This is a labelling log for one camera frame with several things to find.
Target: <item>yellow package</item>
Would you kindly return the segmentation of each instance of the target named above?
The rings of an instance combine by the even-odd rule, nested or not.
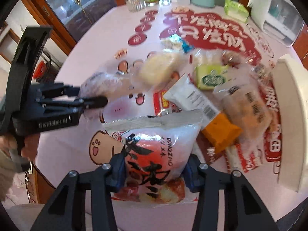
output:
[[[197,87],[202,90],[214,89],[227,81],[228,66],[201,64],[196,67]]]
[[[190,83],[188,75],[183,75],[163,98],[183,110],[203,110],[202,133],[214,145],[217,153],[231,145],[242,132],[241,128],[232,124],[224,113]]]

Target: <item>barcode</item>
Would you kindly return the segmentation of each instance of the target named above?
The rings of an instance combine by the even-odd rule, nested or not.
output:
[[[213,110],[209,105],[207,105],[207,106],[204,108],[203,113],[205,114],[205,116],[206,116],[209,120],[214,119],[214,117],[216,116],[216,111]]]

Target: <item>clear plastic wrapper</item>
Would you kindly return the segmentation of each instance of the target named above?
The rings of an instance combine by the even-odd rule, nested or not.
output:
[[[169,36],[167,38],[161,39],[161,43],[166,49],[182,51],[184,53],[187,53],[195,48],[194,46],[190,45],[185,40],[183,40],[182,37],[176,34]]]
[[[128,74],[110,74],[99,70],[81,85],[79,97],[106,96],[108,102],[112,102],[132,93],[142,93],[142,90],[134,88]],[[103,108],[85,110],[84,116],[87,119],[92,119],[101,115],[102,111]]]
[[[268,86],[272,80],[271,66],[265,66],[262,63],[258,63],[256,66],[251,66],[251,76],[256,79],[261,86]]]
[[[251,59],[234,51],[200,49],[193,55],[192,60],[196,86],[202,90],[212,90],[233,78],[232,68],[239,69],[242,64],[250,62]]]
[[[148,204],[191,202],[181,173],[201,128],[202,111],[157,118],[139,117],[104,124],[106,131],[122,132],[126,185],[113,198]]]
[[[202,109],[202,133],[218,153],[231,145],[241,133],[238,126],[230,123],[226,115],[190,83],[190,78],[186,74],[163,95],[163,98],[183,110]]]
[[[231,121],[242,128],[243,139],[254,141],[263,136],[272,116],[249,79],[239,77],[216,86],[213,93]]]
[[[129,74],[134,87],[143,91],[158,92],[173,79],[173,76],[188,64],[188,56],[177,51],[156,52],[142,65],[131,67]]]

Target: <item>red packaged snack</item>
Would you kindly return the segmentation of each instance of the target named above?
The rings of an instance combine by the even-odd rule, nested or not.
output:
[[[224,151],[224,157],[227,162],[228,172],[231,173],[233,170],[239,170],[247,173],[259,167],[262,163],[262,150],[255,149],[249,155],[249,159],[245,159],[240,144],[235,144],[227,147]]]
[[[163,98],[167,90],[161,90],[153,94],[154,109],[156,116],[164,116],[170,113],[178,113],[181,110],[172,102]]]

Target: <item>snack bag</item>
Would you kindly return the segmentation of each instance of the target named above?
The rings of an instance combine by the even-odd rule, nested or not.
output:
[[[184,53],[187,53],[195,48],[194,46],[184,41],[182,37],[176,34],[169,36],[167,38],[161,39],[161,43],[166,49],[183,51]]]
[[[249,80],[229,81],[216,86],[213,93],[231,121],[242,128],[244,139],[256,140],[269,127],[272,116]]]
[[[233,67],[238,69],[251,59],[230,50],[198,50],[192,57],[195,66],[194,80],[197,88],[212,90],[215,86],[224,84],[233,77]]]
[[[126,186],[114,196],[154,204],[181,202],[187,189],[180,176],[200,131],[201,118],[202,111],[193,110],[104,124],[108,132],[125,131],[121,137],[125,141]]]
[[[196,67],[196,83],[199,89],[214,89],[227,81],[228,66],[202,64]]]
[[[249,156],[245,158],[243,156],[241,145],[235,144],[226,148],[224,157],[227,162],[228,173],[233,170],[239,170],[247,173],[262,165],[262,150],[254,149],[250,152]]]
[[[172,80],[173,74],[188,63],[188,57],[176,51],[157,52],[142,65],[129,70],[134,87],[158,92]]]
[[[129,75],[110,74],[101,71],[103,69],[104,67],[101,67],[81,85],[79,97],[106,96],[108,103],[110,103],[129,94],[143,93],[142,89],[139,90],[133,87]],[[102,114],[103,110],[103,108],[85,110],[84,116],[87,119],[97,118]]]
[[[226,115],[190,83],[186,74],[163,95],[163,98],[174,102],[183,110],[203,110],[202,133],[214,145],[217,153],[231,145],[241,133],[239,127],[230,123]]]
[[[153,94],[153,102],[156,116],[164,116],[170,113],[178,113],[181,111],[173,102],[167,101],[163,95],[167,90],[161,90]]]

